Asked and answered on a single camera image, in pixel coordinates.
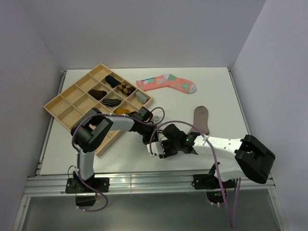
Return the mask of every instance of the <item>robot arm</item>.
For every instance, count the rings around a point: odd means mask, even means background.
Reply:
[[[77,126],[87,117],[101,113],[92,108],[72,128],[73,135]],[[150,121],[153,114],[145,108],[129,114],[140,121]],[[155,126],[148,126],[135,122],[125,117],[97,116],[89,119],[76,133],[76,145],[80,147],[80,169],[84,181],[94,177],[93,161],[94,152],[101,145],[105,136],[112,130],[135,131],[143,136],[143,143],[149,144],[149,140]],[[210,146],[198,132],[188,135],[180,131],[174,124],[168,125],[163,130],[166,140],[159,142],[156,135],[152,140],[154,150],[159,158],[167,158],[176,155],[178,151],[186,154],[207,154],[212,156]],[[275,160],[275,155],[267,149],[260,141],[251,135],[244,139],[223,139],[207,137],[214,146],[219,162],[219,170],[222,181],[248,177],[257,183],[266,183],[269,172]],[[209,177],[217,179],[216,170],[212,167]]]

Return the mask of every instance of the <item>purple cable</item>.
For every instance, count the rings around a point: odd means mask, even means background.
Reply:
[[[227,198],[227,201],[228,200],[230,200],[232,197],[233,197],[233,195],[235,194],[235,192],[236,192],[236,189],[237,189],[237,186],[238,186],[238,179],[236,179],[236,182],[235,182],[235,187],[234,187],[234,189],[233,189],[233,191],[232,191],[232,193],[231,193],[231,195],[230,196],[228,196],[228,198]]]
[[[239,184],[238,184],[238,187],[236,188],[236,192],[235,192],[235,201],[234,201],[234,206],[233,206],[233,216],[231,218],[231,213],[230,213],[230,210],[229,210],[229,205],[228,205],[228,202],[227,202],[227,198],[226,198],[226,195],[224,193],[224,188],[223,188],[223,185],[222,185],[222,180],[221,180],[221,177],[220,177],[220,172],[219,172],[219,168],[218,168],[218,161],[217,161],[217,157],[216,157],[216,153],[215,153],[215,149],[213,147],[213,145],[211,144],[210,141],[208,141],[208,139],[206,139],[205,135],[203,132],[201,132],[197,127],[195,127],[194,125],[192,124],[189,124],[187,122],[184,122],[184,121],[179,121],[179,120],[171,120],[171,121],[168,121],[168,122],[165,122],[165,123],[162,123],[161,125],[159,125],[152,133],[151,135],[151,138],[150,138],[150,152],[151,154],[153,155],[153,151],[152,151],[152,139],[154,137],[154,134],[155,132],[160,129],[163,125],[165,124],[170,124],[170,123],[181,123],[181,124],[186,124],[192,128],[194,128],[195,130],[197,130],[201,135],[202,137],[205,139],[205,141],[207,142],[207,144],[210,146],[211,148],[211,151],[213,153],[213,158],[214,158],[214,162],[215,162],[215,167],[216,167],[216,172],[217,172],[217,178],[218,178],[218,182],[219,182],[219,186],[220,186],[220,190],[221,190],[221,194],[222,194],[222,198],[223,198],[223,203],[225,204],[226,206],[226,211],[227,211],[227,215],[228,215],[228,219],[229,219],[229,223],[230,223],[230,226],[231,228],[234,228],[234,224],[235,224],[235,211],[236,211],[236,205],[237,205],[237,199],[238,199],[238,193],[239,193],[239,188],[240,188],[240,185],[241,185],[241,179],[239,179]]]
[[[91,118],[93,118],[93,117],[96,117],[96,116],[127,117],[127,118],[133,119],[133,120],[135,120],[135,121],[137,121],[137,122],[139,122],[139,123],[145,124],[145,125],[155,126],[155,125],[161,123],[161,122],[164,120],[164,118],[165,118],[165,111],[164,111],[164,109],[163,109],[162,107],[156,107],[156,108],[154,108],[152,111],[154,111],[155,109],[161,109],[161,110],[163,111],[163,117],[162,117],[162,119],[161,119],[159,122],[153,123],[153,124],[148,124],[148,123],[142,122],[142,121],[140,121],[140,120],[138,120],[138,119],[135,119],[135,118],[133,118],[133,117],[130,117],[130,116],[128,116],[128,115],[125,115],[125,116],[124,116],[124,115],[110,115],[110,114],[101,113],[101,114],[94,114],[94,115],[91,115],[91,116],[87,117],[86,119],[84,119],[84,120],[77,126],[77,128],[76,128],[75,131],[74,131],[73,137],[72,137],[72,146],[73,146],[73,148],[74,148],[74,149],[77,151],[77,153],[78,153],[78,155],[77,155],[77,169],[78,169],[77,172],[78,172],[78,177],[79,177],[81,183],[83,183],[83,185],[85,185],[87,188],[91,189],[92,191],[98,193],[99,195],[101,195],[101,196],[102,196],[103,198],[105,198],[105,200],[106,200],[105,205],[104,205],[103,207],[101,207],[101,208],[98,208],[98,209],[85,209],[85,208],[82,208],[82,207],[78,207],[79,209],[81,209],[82,211],[85,211],[85,212],[97,212],[97,211],[103,210],[103,209],[106,208],[106,206],[108,205],[108,198],[106,197],[106,195],[104,195],[102,192],[100,192],[100,191],[98,191],[98,190],[92,188],[91,186],[89,186],[89,185],[83,180],[83,178],[82,178],[82,176],[81,176],[81,173],[80,173],[80,150],[75,146],[76,134],[77,134],[77,131],[80,129],[80,127],[81,127],[86,121],[88,121],[89,119],[91,119]]]

